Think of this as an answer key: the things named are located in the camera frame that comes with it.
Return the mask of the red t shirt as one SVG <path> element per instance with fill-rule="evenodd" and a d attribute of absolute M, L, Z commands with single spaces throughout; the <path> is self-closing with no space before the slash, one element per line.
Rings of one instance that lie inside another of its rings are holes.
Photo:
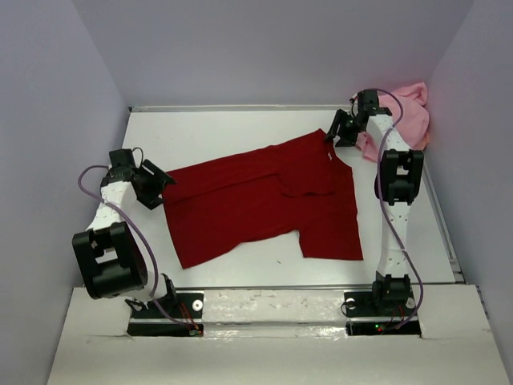
<path fill-rule="evenodd" d="M 304 257 L 363 258 L 352 169 L 321 129 L 169 174 L 164 212 L 185 269 L 291 232 Z"/>

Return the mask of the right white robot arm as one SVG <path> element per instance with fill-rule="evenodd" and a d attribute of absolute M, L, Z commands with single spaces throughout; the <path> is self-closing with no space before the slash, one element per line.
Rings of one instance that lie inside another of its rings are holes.
<path fill-rule="evenodd" d="M 341 312 L 347 318 L 400 318 L 416 316 L 421 298 L 412 283 L 422 279 L 406 248 L 410 209 L 421 186 L 424 155 L 414 150 L 397 130 L 402 117 L 393 117 L 379 101 L 377 88 L 359 91 L 351 111 L 337 110 L 325 141 L 353 147 L 368 134 L 378 146 L 374 193 L 382 211 L 382 248 L 371 289 L 345 295 Z"/>

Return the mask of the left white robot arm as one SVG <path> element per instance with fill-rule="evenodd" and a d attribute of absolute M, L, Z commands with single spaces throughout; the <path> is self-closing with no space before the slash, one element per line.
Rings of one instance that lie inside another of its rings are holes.
<path fill-rule="evenodd" d="M 133 310 L 152 309 L 171 319 L 180 304 L 176 288 L 159 271 L 155 253 L 129 213 L 136 205 L 149 210 L 163 205 L 162 194 L 175 180 L 150 160 L 136 160 L 134 152 L 121 148 L 109 153 L 96 192 L 84 186 L 86 174 L 79 174 L 79 189 L 99 206 L 71 244 L 91 298 L 122 297 Z"/>

